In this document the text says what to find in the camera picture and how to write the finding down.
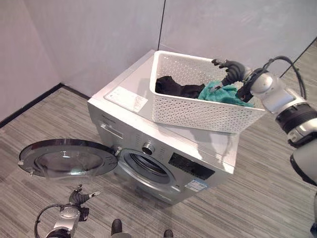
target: teal towel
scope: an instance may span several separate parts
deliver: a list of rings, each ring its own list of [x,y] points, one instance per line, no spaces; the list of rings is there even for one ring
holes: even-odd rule
[[[220,81],[209,82],[207,86],[200,92],[198,99],[240,105],[251,108],[254,107],[253,104],[245,103],[236,96],[237,89],[234,85],[227,85],[218,89],[217,91],[210,92],[210,88],[214,87],[216,84],[219,83]]]

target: front-loading washing machine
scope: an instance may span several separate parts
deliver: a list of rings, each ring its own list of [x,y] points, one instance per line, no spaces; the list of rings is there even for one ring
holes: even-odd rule
[[[37,142],[21,152],[20,167],[53,179],[113,170],[169,204],[224,182],[234,171],[239,135],[152,122],[153,54],[88,101],[103,145],[75,139]]]
[[[114,172],[175,204],[233,174],[239,135],[151,121],[149,52],[88,101],[104,145],[118,158]]]

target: open washing machine door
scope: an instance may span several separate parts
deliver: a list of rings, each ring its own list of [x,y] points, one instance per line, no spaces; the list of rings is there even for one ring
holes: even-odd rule
[[[33,143],[19,155],[19,167],[30,175],[62,182],[87,181],[112,171],[115,151],[92,141],[52,139]]]

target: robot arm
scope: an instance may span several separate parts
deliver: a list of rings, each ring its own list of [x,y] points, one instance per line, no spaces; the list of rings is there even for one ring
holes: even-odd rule
[[[88,218],[89,208],[81,207],[88,199],[100,194],[99,191],[91,194],[81,194],[82,185],[78,185],[69,197],[69,203],[65,205],[54,204],[43,209],[35,222],[34,236],[39,238],[37,225],[41,214],[50,207],[60,207],[59,219],[46,238],[72,238],[75,234],[78,222],[85,222]]]
[[[214,59],[214,65],[228,68],[228,75],[214,87],[214,90],[237,81],[243,82],[237,96],[245,102],[253,96],[261,100],[263,106],[275,116],[275,121],[287,134],[289,144],[296,148],[290,159],[293,169],[304,181],[317,186],[317,111],[311,108],[303,97],[287,88],[279,77],[267,71],[267,67],[273,61],[274,59],[271,59],[263,68],[251,70],[235,61]],[[301,91],[306,97],[303,85]]]

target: plastic basket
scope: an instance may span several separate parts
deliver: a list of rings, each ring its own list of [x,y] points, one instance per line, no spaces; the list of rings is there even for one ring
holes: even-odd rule
[[[204,130],[240,133],[265,114],[260,101],[252,99],[254,108],[198,99],[176,97],[155,92],[158,78],[172,76],[180,85],[205,85],[222,80],[225,69],[219,69],[211,59],[157,51],[151,72],[150,91],[154,95],[154,122]]]

